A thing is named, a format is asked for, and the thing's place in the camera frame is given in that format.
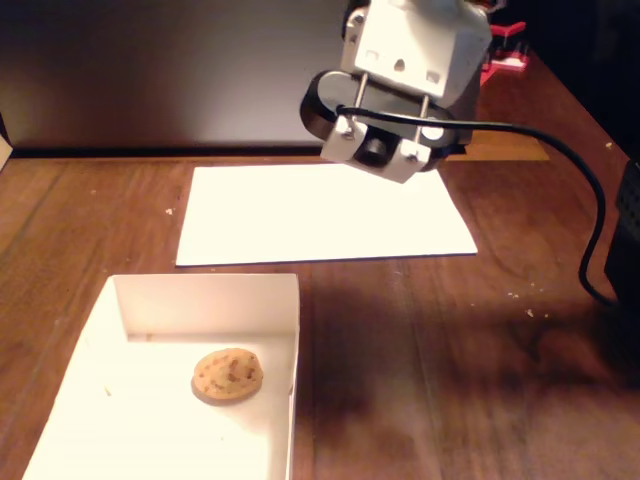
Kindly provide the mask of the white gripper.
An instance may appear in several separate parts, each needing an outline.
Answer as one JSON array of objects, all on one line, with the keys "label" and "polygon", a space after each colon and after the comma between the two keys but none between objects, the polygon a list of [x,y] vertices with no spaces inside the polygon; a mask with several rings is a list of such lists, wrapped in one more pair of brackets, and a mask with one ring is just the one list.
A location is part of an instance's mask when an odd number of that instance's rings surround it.
[{"label": "white gripper", "polygon": [[485,11],[467,1],[370,1],[349,13],[343,37],[342,71],[439,106],[463,96],[492,40]]}]

